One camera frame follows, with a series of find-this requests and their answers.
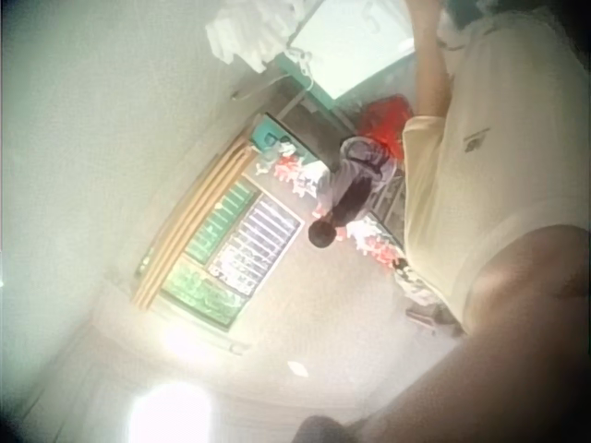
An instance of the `shirt logo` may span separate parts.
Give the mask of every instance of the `shirt logo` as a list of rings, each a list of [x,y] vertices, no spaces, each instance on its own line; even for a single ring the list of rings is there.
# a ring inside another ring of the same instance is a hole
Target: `shirt logo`
[[[487,137],[487,132],[489,130],[490,128],[487,127],[482,131],[478,131],[475,134],[464,138],[464,152],[468,153],[479,149],[482,146],[482,143],[484,143],[484,139]]]

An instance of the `cream t-shirt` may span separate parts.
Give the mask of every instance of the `cream t-shirt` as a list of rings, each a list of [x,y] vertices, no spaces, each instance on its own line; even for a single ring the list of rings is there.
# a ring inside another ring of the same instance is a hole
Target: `cream t-shirt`
[[[503,248],[552,225],[589,229],[589,76],[544,14],[479,20],[446,119],[403,134],[409,264],[461,322]]]

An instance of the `window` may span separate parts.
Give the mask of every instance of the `window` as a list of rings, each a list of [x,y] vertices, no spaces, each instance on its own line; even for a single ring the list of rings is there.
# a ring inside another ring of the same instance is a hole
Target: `window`
[[[228,330],[301,225],[241,179],[195,232],[163,294],[196,317]]]

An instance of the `red bag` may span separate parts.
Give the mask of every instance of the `red bag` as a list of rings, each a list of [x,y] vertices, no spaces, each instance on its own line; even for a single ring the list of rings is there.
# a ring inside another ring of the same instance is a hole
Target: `red bag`
[[[396,160],[404,159],[402,134],[413,110],[404,95],[369,104],[361,116],[359,135],[380,143]]]

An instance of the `person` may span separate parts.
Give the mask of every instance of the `person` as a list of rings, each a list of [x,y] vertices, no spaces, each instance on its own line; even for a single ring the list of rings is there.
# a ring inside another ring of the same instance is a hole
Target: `person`
[[[345,140],[337,171],[328,171],[318,182],[317,212],[323,214],[308,228],[312,245],[329,246],[338,228],[365,217],[374,196],[392,180],[396,163],[393,156],[371,138]]]
[[[588,72],[544,10],[467,24],[448,72],[440,1],[406,4],[406,258],[467,337],[355,439],[591,441]]]

